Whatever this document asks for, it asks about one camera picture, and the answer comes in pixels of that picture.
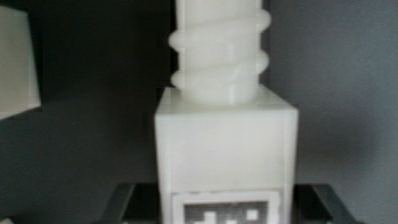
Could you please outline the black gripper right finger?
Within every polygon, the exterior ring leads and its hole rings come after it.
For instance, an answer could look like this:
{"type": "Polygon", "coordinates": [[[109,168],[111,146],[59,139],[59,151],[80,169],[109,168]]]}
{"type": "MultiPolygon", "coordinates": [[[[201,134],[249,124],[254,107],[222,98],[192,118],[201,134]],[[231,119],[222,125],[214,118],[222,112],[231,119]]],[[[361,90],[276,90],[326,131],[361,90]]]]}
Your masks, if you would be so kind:
{"type": "Polygon", "coordinates": [[[292,224],[350,224],[350,212],[327,184],[295,186],[292,214],[292,224]]]}

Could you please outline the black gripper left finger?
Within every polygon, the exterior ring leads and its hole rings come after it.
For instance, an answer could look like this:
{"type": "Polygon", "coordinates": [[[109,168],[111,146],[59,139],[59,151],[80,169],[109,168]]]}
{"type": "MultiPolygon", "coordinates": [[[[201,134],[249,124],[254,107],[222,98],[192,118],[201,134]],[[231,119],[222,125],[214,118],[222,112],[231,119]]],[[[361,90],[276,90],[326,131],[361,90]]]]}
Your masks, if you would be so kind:
{"type": "Polygon", "coordinates": [[[160,224],[160,195],[155,183],[123,183],[105,209],[105,224],[160,224]]]}

